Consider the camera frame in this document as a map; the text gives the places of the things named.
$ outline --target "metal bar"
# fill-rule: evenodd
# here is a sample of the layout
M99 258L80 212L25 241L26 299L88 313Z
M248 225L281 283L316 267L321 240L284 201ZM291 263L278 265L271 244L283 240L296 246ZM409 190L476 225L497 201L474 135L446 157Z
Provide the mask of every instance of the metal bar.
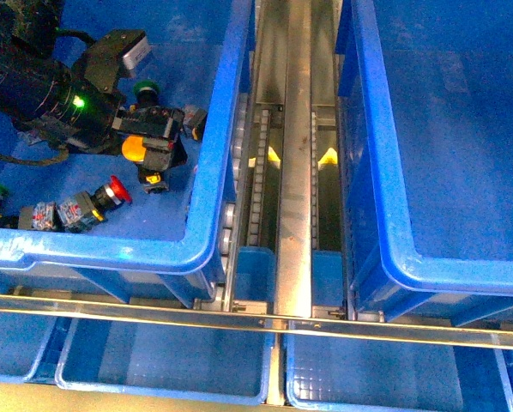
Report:
M311 316L311 2L289 3L275 313Z
M271 117L272 114L269 109L261 110L260 133L256 150L255 171L253 173L253 190L250 198L249 233L247 235L247 244L250 246L260 245Z
M250 119L252 118L252 107L254 106L254 97L243 94L240 96L238 119L239 125L236 128L236 136L234 140L234 159L239 157L239 176L236 182L237 198L235 203L235 209L233 211L233 225L232 225L232 244L230 245L230 253L226 264L226 280L223 289L222 298L222 310L230 312L232 310L233 302L233 291L235 290L235 272L238 264L238 249L240 246L240 227L241 227L241 216L243 215L244 209L244 190L247 180L247 164L248 164L248 147L249 147L249 135L250 135ZM236 147L240 146L241 153L237 152Z
M313 335L377 341L431 343L449 346L513 349L513 331L385 324L295 316L202 312L189 309L134 306L81 300L0 296L0 312L68 318L91 318L145 324L169 324L221 330Z

